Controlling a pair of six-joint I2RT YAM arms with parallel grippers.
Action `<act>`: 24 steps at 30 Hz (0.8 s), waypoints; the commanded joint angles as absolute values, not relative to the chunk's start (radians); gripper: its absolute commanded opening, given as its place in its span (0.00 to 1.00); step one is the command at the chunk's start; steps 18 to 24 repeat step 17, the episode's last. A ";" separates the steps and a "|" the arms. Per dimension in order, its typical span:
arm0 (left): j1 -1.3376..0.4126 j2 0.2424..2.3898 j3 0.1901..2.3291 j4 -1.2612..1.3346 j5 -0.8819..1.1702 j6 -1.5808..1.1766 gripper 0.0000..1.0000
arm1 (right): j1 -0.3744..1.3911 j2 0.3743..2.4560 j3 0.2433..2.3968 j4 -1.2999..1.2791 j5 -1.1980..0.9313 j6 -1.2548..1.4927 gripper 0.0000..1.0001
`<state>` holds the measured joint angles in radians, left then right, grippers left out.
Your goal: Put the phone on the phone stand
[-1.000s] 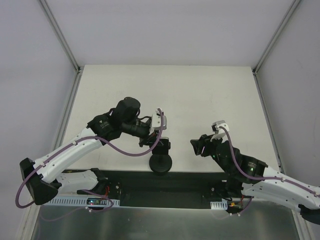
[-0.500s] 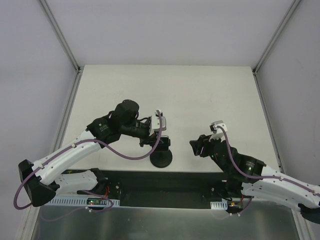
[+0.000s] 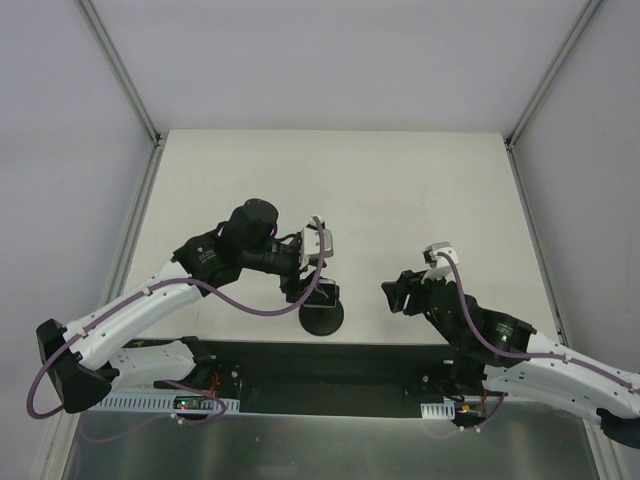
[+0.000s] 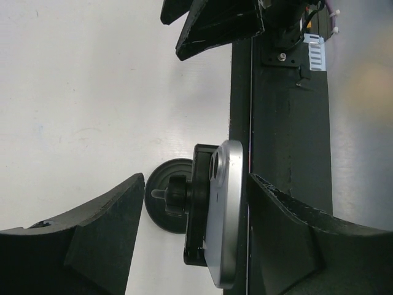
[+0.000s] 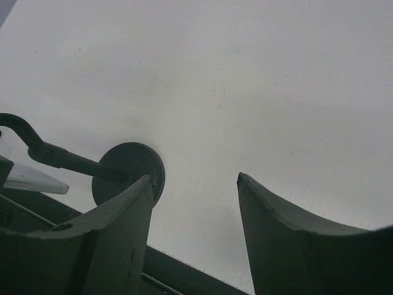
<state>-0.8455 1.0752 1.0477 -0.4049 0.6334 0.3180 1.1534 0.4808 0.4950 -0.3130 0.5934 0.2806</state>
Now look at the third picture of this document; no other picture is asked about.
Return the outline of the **light blue smartphone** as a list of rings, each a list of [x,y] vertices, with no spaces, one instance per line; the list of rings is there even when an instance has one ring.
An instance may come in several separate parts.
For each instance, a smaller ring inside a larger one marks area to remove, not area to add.
[[[335,308],[339,298],[339,285],[333,280],[321,279],[303,305],[308,308]]]

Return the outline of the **black phone stand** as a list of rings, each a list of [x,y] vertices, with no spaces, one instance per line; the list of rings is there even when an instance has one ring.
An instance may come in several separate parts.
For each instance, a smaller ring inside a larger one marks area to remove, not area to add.
[[[302,328],[314,336],[330,336],[337,332],[344,322],[344,307],[336,296],[321,306],[303,305],[298,310]]]

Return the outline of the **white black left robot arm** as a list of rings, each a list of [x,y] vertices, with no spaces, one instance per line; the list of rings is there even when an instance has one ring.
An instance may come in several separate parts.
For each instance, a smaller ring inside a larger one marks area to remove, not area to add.
[[[173,312],[213,295],[253,316],[277,317],[303,307],[318,293],[321,272],[334,250],[324,219],[314,215],[298,232],[278,237],[279,212],[249,199],[213,230],[188,239],[148,279],[100,309],[67,324],[49,319],[36,329],[41,367],[26,398],[28,414],[48,378],[61,402],[57,412],[80,413],[112,391],[161,381],[204,387],[210,356],[195,337],[131,351],[126,344]],[[278,310],[246,306],[222,292],[242,271],[277,275],[287,305]]]

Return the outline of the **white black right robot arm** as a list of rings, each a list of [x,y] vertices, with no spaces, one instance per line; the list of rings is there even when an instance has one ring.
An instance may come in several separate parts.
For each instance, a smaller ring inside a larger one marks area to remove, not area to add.
[[[455,349],[452,387],[482,388],[546,404],[639,446],[639,376],[572,350],[509,314],[483,308],[458,280],[404,271],[381,285],[389,309],[423,316]]]

